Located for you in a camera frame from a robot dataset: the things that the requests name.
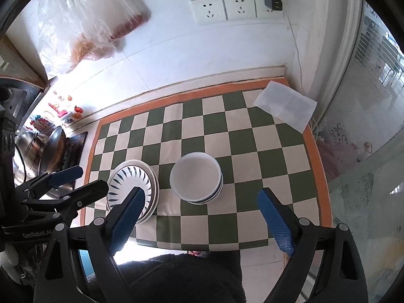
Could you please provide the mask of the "blue striped white plate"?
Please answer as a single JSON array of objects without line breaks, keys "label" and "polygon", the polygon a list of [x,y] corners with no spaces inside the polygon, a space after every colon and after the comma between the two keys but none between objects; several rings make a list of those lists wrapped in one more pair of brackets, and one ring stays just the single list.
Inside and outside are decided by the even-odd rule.
[{"label": "blue striped white plate", "polygon": [[142,213],[145,213],[151,204],[152,182],[150,176],[138,166],[124,166],[114,173],[109,182],[107,195],[108,209],[121,204],[134,187],[139,187],[145,195]]}]

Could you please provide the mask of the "white bowl dark rim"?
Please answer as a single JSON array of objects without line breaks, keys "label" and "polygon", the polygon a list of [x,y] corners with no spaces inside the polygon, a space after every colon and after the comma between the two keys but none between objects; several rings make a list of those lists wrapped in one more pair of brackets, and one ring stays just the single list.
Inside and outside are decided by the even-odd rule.
[{"label": "white bowl dark rim", "polygon": [[219,183],[215,189],[208,189],[207,187],[196,187],[194,185],[186,190],[186,193],[182,195],[181,199],[194,205],[204,205],[220,194],[224,185],[224,179],[222,172],[220,173]]}]

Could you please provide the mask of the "plain white bowl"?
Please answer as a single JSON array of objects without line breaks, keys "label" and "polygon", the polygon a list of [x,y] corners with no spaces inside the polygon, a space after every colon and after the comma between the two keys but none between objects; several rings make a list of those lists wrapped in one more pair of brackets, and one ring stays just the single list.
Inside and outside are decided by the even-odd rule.
[{"label": "plain white bowl", "polygon": [[217,160],[207,153],[193,152],[182,156],[170,171],[170,188],[180,199],[188,188],[215,189],[222,172]]}]

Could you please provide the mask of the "metal wok pan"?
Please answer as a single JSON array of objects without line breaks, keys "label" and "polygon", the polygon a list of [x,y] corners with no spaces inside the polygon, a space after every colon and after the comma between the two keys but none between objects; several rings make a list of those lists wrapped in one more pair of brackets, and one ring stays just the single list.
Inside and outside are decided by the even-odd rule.
[{"label": "metal wok pan", "polygon": [[17,146],[22,153],[29,177],[50,174],[60,168],[66,150],[66,134],[63,128],[58,126],[44,143],[37,133],[26,131],[19,136]]}]

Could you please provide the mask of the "black stove top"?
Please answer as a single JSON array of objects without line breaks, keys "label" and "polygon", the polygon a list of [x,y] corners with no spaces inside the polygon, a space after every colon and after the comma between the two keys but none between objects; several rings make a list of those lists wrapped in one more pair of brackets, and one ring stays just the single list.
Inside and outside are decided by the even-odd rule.
[{"label": "black stove top", "polygon": [[59,164],[58,171],[78,166],[88,132],[83,132],[66,139],[65,151]]}]

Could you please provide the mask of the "dark fleece sleeve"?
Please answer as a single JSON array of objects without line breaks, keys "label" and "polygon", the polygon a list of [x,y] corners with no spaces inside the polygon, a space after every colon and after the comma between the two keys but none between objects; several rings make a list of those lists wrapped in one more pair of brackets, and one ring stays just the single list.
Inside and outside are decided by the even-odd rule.
[{"label": "dark fleece sleeve", "polygon": [[133,302],[246,302],[238,251],[161,255],[118,268]]}]

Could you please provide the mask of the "green white checkered mat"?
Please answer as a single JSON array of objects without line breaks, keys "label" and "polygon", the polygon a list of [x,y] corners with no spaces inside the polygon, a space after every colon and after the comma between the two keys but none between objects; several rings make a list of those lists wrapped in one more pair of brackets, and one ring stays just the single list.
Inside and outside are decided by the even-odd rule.
[{"label": "green white checkered mat", "polygon": [[[298,217],[330,226],[327,181],[312,132],[298,132],[253,105],[267,83],[194,90],[102,118],[85,182],[108,180],[125,161],[147,163],[160,197],[132,237],[157,248],[223,251],[268,245],[271,233],[256,205],[264,187]],[[170,186],[174,164],[193,152],[213,156],[222,170],[221,193],[205,205],[183,201]]]}]

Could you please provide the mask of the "clear plastic bag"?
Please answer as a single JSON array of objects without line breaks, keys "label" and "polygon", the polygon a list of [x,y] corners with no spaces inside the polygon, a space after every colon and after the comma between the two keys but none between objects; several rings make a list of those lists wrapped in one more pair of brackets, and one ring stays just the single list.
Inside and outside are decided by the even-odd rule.
[{"label": "clear plastic bag", "polygon": [[38,54],[46,74],[115,55],[113,13],[120,0],[38,0]]}]

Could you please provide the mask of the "white folded paper sheet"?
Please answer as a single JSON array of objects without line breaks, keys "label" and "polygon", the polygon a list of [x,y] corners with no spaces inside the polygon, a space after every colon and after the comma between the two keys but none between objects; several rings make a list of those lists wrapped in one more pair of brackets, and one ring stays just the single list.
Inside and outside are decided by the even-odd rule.
[{"label": "white folded paper sheet", "polygon": [[317,102],[289,86],[270,81],[253,102],[253,106],[302,134],[314,114]]}]

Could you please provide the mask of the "colourful wall stickers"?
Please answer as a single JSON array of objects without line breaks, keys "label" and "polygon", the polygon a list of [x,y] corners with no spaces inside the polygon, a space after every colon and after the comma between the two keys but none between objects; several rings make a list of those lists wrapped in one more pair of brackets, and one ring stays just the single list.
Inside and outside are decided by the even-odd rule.
[{"label": "colourful wall stickers", "polygon": [[69,94],[50,90],[30,114],[25,125],[40,133],[61,126],[68,128],[84,117],[84,109]]}]

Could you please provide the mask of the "white wall socket strip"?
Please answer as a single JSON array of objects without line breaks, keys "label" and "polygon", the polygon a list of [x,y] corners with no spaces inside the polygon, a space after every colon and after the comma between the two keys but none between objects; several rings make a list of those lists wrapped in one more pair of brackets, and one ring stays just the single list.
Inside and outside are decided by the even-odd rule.
[{"label": "white wall socket strip", "polygon": [[227,20],[281,19],[284,13],[282,9],[267,6],[265,0],[191,0],[190,6],[198,25]]}]

